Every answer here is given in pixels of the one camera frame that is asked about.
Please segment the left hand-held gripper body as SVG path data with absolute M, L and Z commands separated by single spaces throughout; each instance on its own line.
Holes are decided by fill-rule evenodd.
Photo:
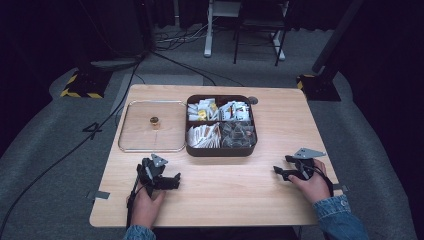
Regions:
M 152 196 L 154 190 L 166 189 L 166 178 L 162 176 L 167 160 L 152 154 L 150 158 L 143 158 L 137 166 L 137 177 L 147 194 Z

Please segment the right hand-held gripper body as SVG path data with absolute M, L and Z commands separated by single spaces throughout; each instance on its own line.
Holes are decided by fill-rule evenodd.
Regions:
M 291 155 L 300 161 L 293 163 L 296 167 L 295 170 L 299 171 L 302 180 L 309 180 L 315 171 L 314 158 L 325 156 L 326 153 L 322 151 L 312 150 L 308 148 L 300 148 L 294 155 Z

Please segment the person's right hand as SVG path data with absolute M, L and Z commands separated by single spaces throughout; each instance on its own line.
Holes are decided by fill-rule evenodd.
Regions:
M 311 204 L 331 197 L 325 180 L 327 177 L 325 164 L 319 160 L 314 160 L 314 166 L 316 171 L 309 180 L 301 180 L 293 175 L 288 177 Z

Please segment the person's left hand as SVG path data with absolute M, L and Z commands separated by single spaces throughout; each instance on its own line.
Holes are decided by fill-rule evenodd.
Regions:
M 134 200 L 130 225 L 143 226 L 151 229 L 159 215 L 166 192 L 160 191 L 151 198 L 145 189 L 141 189 Z

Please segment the clear lid with gold knob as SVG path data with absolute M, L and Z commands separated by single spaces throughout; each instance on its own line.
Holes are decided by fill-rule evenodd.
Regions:
M 118 147 L 123 152 L 178 152 L 185 147 L 186 105 L 178 100 L 128 104 Z

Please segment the pile of white orange sachets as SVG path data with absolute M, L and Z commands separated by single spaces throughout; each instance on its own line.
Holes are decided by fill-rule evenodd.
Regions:
M 219 148 L 221 133 L 218 123 L 212 125 L 199 125 L 189 128 L 186 142 L 192 148 Z

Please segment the dark brown compartment box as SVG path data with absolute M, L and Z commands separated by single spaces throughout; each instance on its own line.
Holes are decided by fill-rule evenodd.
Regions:
M 242 95 L 192 95 L 187 99 L 187 105 L 189 103 L 198 103 L 200 100 L 208 99 L 208 98 L 215 99 L 218 109 L 230 101 L 242 101 L 247 103 L 250 107 L 249 122 L 251 122 L 252 125 L 255 127 L 252 106 L 248 98 Z M 217 121 L 189 121 L 188 115 L 187 115 L 186 116 L 186 134 L 189 128 L 192 126 L 199 126 L 203 124 L 212 125 L 215 123 L 219 124 L 220 133 L 221 133 L 221 124 L 223 122 L 227 122 L 227 121 L 221 121 L 220 114 L 219 114 L 219 119 Z M 195 157 L 245 157 L 253 153 L 256 144 L 253 147 L 249 147 L 249 148 L 224 148 L 222 145 L 220 145 L 219 148 L 192 148 L 186 142 L 186 150 L 191 156 L 195 156 Z

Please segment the pile of clear packets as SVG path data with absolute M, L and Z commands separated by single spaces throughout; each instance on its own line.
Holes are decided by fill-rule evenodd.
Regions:
M 221 124 L 224 148 L 249 148 L 257 143 L 255 127 L 249 121 L 227 121 Z

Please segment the pile of white yellow packets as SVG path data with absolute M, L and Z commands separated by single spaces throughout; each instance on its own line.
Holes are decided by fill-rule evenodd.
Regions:
M 214 98 L 202 99 L 187 105 L 187 115 L 189 121 L 217 121 L 219 109 Z

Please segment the pile of white printed packets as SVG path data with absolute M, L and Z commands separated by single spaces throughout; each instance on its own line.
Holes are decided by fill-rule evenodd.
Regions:
M 242 101 L 230 101 L 219 108 L 221 121 L 249 121 L 250 107 Z

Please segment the striped black stand base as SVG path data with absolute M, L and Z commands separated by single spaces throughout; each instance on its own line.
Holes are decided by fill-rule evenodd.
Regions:
M 111 72 L 103 70 L 93 70 L 90 72 L 77 70 L 68 80 L 60 96 L 94 99 L 103 98 L 111 76 Z

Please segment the white desk leg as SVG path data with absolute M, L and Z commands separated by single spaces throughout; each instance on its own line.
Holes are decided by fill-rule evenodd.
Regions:
M 270 37 L 271 37 L 272 44 L 273 44 L 275 52 L 276 52 L 276 56 L 278 57 L 278 60 L 284 61 L 286 59 L 286 56 L 285 56 L 283 49 L 282 49 L 282 45 L 281 45 L 282 37 L 280 36 L 280 34 L 281 34 L 281 32 L 277 31 L 275 33 L 271 33 Z
M 204 56 L 206 58 L 209 58 L 212 55 L 213 2 L 214 0 L 208 0 L 207 32 L 206 32 L 205 46 L 204 46 Z

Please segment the black slanted stand pole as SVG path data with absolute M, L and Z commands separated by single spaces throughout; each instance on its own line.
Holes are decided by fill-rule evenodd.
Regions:
M 341 40 L 343 34 L 348 29 L 364 0 L 353 0 L 346 10 L 345 14 L 338 23 L 333 34 L 327 41 L 325 47 L 321 51 L 314 65 L 312 66 L 312 71 L 314 73 L 321 73 L 323 68 L 326 66 L 326 63 L 329 61 L 331 54 L 335 51 L 337 44 Z

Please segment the black metal chair frame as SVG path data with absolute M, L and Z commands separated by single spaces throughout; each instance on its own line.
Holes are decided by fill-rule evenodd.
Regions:
M 260 46 L 260 43 L 241 42 L 242 31 L 269 34 L 280 31 L 283 49 L 288 31 L 289 10 L 290 0 L 241 0 L 233 36 L 235 40 L 233 63 L 237 63 L 240 46 Z M 279 62 L 276 56 L 274 65 L 277 66 Z

